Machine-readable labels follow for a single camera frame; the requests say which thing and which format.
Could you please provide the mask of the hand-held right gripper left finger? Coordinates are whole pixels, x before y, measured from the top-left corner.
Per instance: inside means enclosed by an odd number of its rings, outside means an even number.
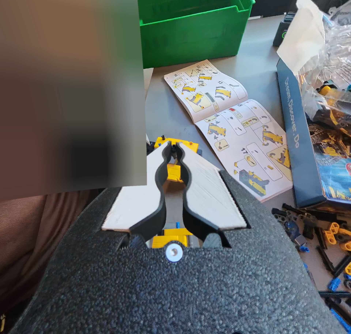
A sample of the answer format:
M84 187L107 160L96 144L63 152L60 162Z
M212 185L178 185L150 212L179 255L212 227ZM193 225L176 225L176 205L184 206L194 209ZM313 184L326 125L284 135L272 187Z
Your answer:
M171 142L147 156L147 184L122 187L101 227L118 232L160 232L166 223L163 185L168 178Z

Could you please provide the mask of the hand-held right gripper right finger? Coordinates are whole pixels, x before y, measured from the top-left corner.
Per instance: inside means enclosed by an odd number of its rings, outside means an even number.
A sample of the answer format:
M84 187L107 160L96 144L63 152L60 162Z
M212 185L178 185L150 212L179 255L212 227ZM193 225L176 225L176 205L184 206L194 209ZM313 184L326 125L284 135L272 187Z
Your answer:
M193 152L184 143L176 144L181 167L183 222L189 231L226 231L247 228L248 224L220 175L220 169Z

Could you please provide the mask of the black yellow toy base assembly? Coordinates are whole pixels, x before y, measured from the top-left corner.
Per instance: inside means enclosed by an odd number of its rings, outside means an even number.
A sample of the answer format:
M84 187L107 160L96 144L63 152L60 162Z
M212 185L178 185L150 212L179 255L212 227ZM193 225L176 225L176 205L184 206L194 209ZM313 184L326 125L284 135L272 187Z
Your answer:
M173 139L169 138L172 144L176 143L184 143L185 146L190 148L193 152L202 156L202 150L199 149L199 144L194 143L192 141L186 141L181 139ZM170 163L167 165L168 178L167 178L167 186L170 182L181 184L183 183L181 179L181 168L178 159L171 159ZM164 229L156 236L152 238L152 240L148 241L149 246L153 249L162 248L169 242L179 241L185 247L198 247L199 242L198 239L189 232L185 227L182 227L179 221L167 223Z

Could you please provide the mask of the open instruction booklet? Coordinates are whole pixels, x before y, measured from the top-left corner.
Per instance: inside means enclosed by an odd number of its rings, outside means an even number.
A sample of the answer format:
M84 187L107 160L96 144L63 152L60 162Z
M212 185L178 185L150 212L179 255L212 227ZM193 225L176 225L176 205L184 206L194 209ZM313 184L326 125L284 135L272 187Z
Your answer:
M259 201L293 187L286 133L234 78L204 60L164 76L226 171Z

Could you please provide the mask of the blue cardboard box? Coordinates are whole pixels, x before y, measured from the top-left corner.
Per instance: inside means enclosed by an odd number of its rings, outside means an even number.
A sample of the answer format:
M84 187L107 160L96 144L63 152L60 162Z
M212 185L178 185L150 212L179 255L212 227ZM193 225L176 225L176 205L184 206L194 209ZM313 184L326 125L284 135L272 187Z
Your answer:
M283 60L277 63L296 205L349 213L350 136L305 113L297 78Z

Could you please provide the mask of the pile of small loose bricks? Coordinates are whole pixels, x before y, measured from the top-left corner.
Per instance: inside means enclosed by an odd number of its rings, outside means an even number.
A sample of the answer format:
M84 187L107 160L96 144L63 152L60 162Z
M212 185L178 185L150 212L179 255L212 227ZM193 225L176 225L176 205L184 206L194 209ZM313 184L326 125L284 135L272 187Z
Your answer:
M283 226L298 252L309 253L315 247L327 273L331 275L326 289L318 290L319 296L343 327L344 333L350 333L350 226L332 214L316 217L285 203L281 209L272 208L271 213ZM328 247L337 245L344 256L334 265L326 251Z

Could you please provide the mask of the person's brown shirt torso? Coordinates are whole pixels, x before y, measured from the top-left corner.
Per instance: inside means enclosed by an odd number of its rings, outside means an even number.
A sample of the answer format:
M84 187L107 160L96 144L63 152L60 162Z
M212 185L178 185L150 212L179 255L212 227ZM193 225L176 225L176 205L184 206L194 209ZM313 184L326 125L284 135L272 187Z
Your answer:
M98 194L92 189L1 201L1 314L33 296L61 239Z

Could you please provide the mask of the green plastic bin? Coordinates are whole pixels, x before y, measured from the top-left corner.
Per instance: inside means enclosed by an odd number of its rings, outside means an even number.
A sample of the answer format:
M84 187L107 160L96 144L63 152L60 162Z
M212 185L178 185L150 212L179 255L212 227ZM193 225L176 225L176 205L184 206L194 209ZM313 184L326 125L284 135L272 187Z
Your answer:
M143 68L238 54L255 0L138 0Z

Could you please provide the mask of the clear bag with blue parts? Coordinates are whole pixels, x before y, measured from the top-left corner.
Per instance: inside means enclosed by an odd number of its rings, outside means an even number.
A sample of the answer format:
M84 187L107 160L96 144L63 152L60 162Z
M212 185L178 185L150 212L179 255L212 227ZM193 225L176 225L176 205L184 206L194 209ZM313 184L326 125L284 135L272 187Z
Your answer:
M325 42L298 72L306 116L350 137L351 1L323 16Z

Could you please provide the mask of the black device with green display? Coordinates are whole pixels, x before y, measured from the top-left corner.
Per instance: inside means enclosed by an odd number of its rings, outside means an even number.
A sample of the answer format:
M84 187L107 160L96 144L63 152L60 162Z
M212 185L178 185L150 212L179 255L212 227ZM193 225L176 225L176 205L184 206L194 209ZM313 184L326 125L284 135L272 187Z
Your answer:
M311 0L322 12L328 13L331 7L332 0ZM280 22L278 30L273 40L273 46L279 47L283 42L283 39L287 33L287 30L295 17L298 7L296 5L297 0L290 0L290 4L284 19Z

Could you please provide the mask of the white plastic bag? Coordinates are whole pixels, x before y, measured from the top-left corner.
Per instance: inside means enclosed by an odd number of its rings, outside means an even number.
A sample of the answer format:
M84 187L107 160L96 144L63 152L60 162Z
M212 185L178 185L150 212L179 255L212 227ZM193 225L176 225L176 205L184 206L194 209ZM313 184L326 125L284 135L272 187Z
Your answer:
M297 0L296 6L296 15L277 50L294 76L325 45L324 13L312 0Z

